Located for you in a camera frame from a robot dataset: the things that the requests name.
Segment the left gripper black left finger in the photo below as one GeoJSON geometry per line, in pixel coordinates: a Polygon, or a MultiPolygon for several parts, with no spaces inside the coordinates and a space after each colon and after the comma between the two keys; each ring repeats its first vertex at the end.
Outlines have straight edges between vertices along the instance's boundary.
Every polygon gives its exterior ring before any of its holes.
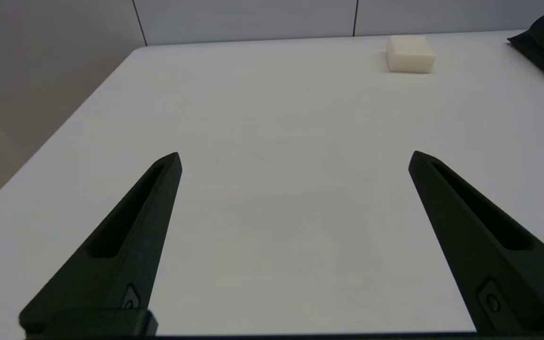
{"type": "Polygon", "coordinates": [[[27,337],[144,337],[183,172],[178,153],[154,162],[19,314],[27,337]]]}

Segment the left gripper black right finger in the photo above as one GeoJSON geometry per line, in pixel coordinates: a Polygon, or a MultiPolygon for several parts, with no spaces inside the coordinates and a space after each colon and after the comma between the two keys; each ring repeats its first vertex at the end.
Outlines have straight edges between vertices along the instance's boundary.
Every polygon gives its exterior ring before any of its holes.
{"type": "Polygon", "coordinates": [[[408,171],[479,333],[544,333],[544,243],[445,163],[408,171]]]}

